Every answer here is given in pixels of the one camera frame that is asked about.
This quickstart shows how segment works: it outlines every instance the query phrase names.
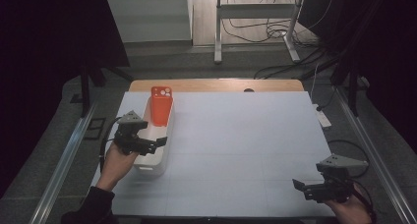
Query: hand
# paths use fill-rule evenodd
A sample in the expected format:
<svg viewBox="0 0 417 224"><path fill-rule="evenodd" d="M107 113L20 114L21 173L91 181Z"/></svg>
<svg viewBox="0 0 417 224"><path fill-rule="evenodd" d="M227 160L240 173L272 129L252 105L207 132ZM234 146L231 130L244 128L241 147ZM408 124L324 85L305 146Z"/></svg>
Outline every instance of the hand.
<svg viewBox="0 0 417 224"><path fill-rule="evenodd" d="M372 223L365 205L356 197L352 196L347 202L339 203L333 200L325 201L325 204L336 214L337 220L341 224L366 224Z"/></svg>
<svg viewBox="0 0 417 224"><path fill-rule="evenodd" d="M139 154L132 152L125 155L113 142L107 150L97 188L111 192L117 183L130 171Z"/></svg>

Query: metal frame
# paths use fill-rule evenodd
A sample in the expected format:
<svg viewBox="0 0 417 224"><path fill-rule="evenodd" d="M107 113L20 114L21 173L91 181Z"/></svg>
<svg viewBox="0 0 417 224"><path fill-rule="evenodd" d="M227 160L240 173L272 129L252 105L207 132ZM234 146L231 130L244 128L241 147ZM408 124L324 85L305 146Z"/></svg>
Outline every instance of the metal frame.
<svg viewBox="0 0 417 224"><path fill-rule="evenodd" d="M89 121L92 118L96 108L96 102L94 101L89 109L87 115L84 118L80 118L77 126L71 134L70 140L68 141L64 152L49 180L46 189L34 210L33 216L30 219L30 224L45 223L52 206L58 197L59 191L61 190L62 184L64 183L67 173L70 170L71 164L73 163L74 157L83 140L84 133L89 126Z"/></svg>
<svg viewBox="0 0 417 224"><path fill-rule="evenodd" d="M292 40L297 18L300 13L303 0L296 0L295 4L226 4L221 5L217 0L215 42L214 42L214 63L221 63L221 31L222 19L291 19L288 31L283 37L285 45L294 63L300 62L300 57L295 50Z"/></svg>
<svg viewBox="0 0 417 224"><path fill-rule="evenodd" d="M365 127L363 126L361 120L352 113L347 103L347 97L343 91L336 89L337 96L341 107L344 113L349 120L350 125L353 128L356 136L363 145L364 150L369 155L371 163L375 167L375 171L380 178L381 183L383 184L386 192L391 199L393 206L395 207L399 217L401 218L402 223L417 223L416 217L411 210L411 207L402 193L398 183L395 181L390 171L386 167L381 158L380 154L376 150L374 143L366 132Z"/></svg>

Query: wooden floor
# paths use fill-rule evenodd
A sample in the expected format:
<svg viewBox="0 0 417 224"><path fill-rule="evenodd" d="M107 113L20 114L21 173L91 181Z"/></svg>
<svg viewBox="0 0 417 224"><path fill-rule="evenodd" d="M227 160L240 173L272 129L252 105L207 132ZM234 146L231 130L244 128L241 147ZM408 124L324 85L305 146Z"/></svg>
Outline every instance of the wooden floor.
<svg viewBox="0 0 417 224"><path fill-rule="evenodd" d="M221 0L221 4L291 4L294 3L295 0ZM193 44L195 46L205 46L205 45L213 45L214 44L214 35L215 35L215 7L216 7L217 0L192 0L193 8L194 8L194 15L193 15ZM271 19L269 20L270 23L276 21L283 21L283 20L276 20ZM239 26L247 26L247 25L254 25L254 24L266 24L266 19L252 19L252 20L223 20L224 27L221 26L221 38L223 44L242 44L242 43L273 43L273 42L283 42L283 39L279 37L280 33L276 32L274 36L277 38L268 38L267 35L267 26L256 26L250 28L235 28L232 25L239 27ZM287 26L289 22L280 23L281 25ZM228 34L225 29L232 34L241 36L243 38L253 40L255 42L251 42L248 40L244 40L242 38L238 38ZM296 25L295 30L300 32L305 30L304 27L300 25ZM299 34L299 38L303 40L311 40L315 39L309 31L302 31Z"/></svg>

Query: gray carpet floor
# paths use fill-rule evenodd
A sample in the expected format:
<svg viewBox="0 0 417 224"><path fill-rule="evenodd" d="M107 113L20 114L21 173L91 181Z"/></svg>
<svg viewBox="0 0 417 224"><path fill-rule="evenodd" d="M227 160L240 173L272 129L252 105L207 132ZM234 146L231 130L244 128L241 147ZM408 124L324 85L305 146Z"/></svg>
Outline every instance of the gray carpet floor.
<svg viewBox="0 0 417 224"><path fill-rule="evenodd" d="M213 64L212 47L196 48L190 46L189 43L127 44L126 50L131 68L120 69L138 80L251 79L257 70L291 63L283 44L224 46L221 65ZM301 58L311 52L312 49L301 49ZM300 65L272 77L277 79L297 78L314 69L316 64L317 62ZM107 79L106 86L95 87L91 84L90 91L91 97L97 103L93 118L105 118L104 128L107 128L109 122L116 116L123 93L128 90L129 83L106 70L103 70L103 73ZM331 73L332 69L328 69L317 75L313 93L314 102L323 105L330 100L333 88L328 78ZM303 81L304 88L311 92L313 82L313 78ZM28 223L30 221L80 118L82 105L70 103L74 94L80 93L80 78L75 78L65 84L61 103L49 127L20 174L0 200L1 223ZM365 91L358 92L358 111L359 117L377 146L378 152L415 213L417 208L417 177L415 176L417 174L417 155L374 108L367 99ZM331 128L324 131L327 140L351 140L359 143L336 96L324 109L324 112L332 123ZM87 132L87 135L91 137L94 134L96 132ZM81 205L98 164L100 140L83 140L81 143L46 223L59 223L63 213L76 210ZM332 152L337 154L364 159L360 150L348 144L332 143L329 147ZM372 164L368 173L358 181L369 190L379 216L379 223L401 223ZM121 217L119 220L120 223L140 223L140 219L132 217Z"/></svg>

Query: person's right hand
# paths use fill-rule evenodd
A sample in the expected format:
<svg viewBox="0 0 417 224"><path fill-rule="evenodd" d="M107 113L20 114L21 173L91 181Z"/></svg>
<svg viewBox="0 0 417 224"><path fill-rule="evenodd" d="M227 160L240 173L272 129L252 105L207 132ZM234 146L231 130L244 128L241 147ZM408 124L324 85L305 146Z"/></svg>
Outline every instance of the person's right hand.
<svg viewBox="0 0 417 224"><path fill-rule="evenodd" d="M333 210L337 220L341 224L368 224L372 223L365 205L356 197L352 196L347 202L339 203L333 200L325 201L325 204Z"/></svg>

